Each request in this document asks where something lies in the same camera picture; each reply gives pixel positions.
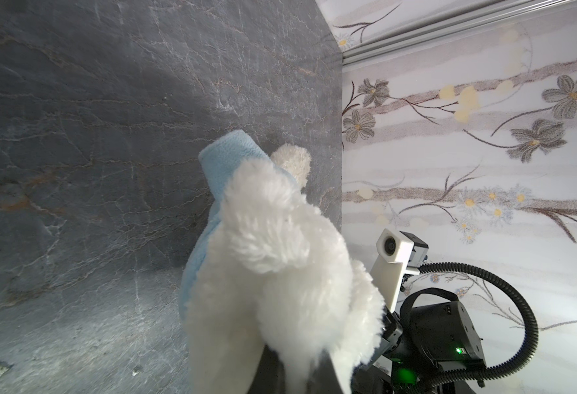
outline black cable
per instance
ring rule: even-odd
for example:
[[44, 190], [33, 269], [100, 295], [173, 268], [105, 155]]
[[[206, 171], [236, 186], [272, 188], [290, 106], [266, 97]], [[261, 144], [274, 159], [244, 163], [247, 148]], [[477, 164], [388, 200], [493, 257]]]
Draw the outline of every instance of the black cable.
[[405, 391], [406, 393], [422, 394], [441, 384], [459, 382], [462, 380], [483, 381], [504, 378], [505, 376], [520, 371], [525, 365], [527, 365], [527, 363], [529, 363], [529, 361], [531, 361], [538, 346], [538, 323], [534, 316], [534, 312], [529, 307], [529, 304], [527, 304], [523, 296], [516, 291], [512, 285], [491, 272], [473, 265], [461, 263], [424, 264], [419, 267], [419, 272], [421, 274], [426, 274], [428, 272], [462, 272], [490, 282], [503, 291], [513, 301], [513, 303], [516, 304], [516, 308], [521, 312], [523, 319], [525, 338], [523, 339], [519, 351], [503, 364], [473, 371], [468, 371], [467, 369], [455, 369], [453, 371], [436, 373], [420, 380], [417, 384], [411, 386], [407, 391]]

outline white stuffed animal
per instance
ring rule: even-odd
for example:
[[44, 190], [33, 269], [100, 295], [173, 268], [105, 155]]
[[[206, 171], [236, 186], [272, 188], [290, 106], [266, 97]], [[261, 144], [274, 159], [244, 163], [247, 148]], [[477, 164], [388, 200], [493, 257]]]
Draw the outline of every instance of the white stuffed animal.
[[384, 300], [300, 193], [309, 171], [306, 149], [284, 145], [271, 160], [244, 158], [227, 181], [185, 302], [194, 394], [246, 394], [265, 344], [288, 394], [305, 392], [324, 351], [349, 394], [354, 367], [379, 344]]

